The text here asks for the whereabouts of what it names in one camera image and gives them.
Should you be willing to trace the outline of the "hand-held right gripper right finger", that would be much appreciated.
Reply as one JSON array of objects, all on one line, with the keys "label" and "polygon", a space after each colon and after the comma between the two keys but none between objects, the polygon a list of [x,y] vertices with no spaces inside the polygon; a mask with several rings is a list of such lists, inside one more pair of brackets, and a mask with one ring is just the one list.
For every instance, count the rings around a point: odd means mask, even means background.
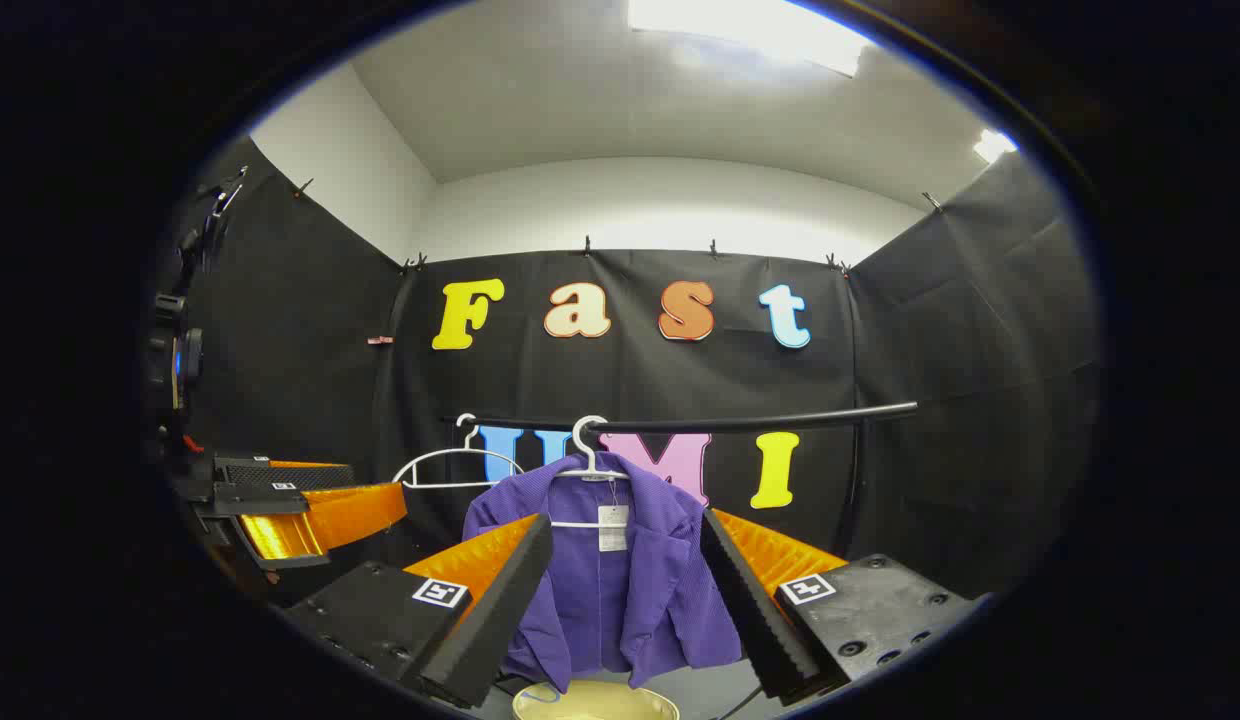
[{"label": "hand-held right gripper right finger", "polygon": [[847,561],[725,511],[701,548],[763,693],[804,701],[879,675],[985,606],[884,555]]}]

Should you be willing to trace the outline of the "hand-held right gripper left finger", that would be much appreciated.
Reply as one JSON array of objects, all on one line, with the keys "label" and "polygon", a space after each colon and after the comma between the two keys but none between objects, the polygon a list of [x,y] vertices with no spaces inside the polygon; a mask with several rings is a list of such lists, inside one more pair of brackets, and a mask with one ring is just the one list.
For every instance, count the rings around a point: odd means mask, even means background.
[{"label": "hand-held right gripper left finger", "polygon": [[551,520],[511,520],[408,568],[368,561],[285,611],[319,647],[405,691],[484,705],[553,551]]}]

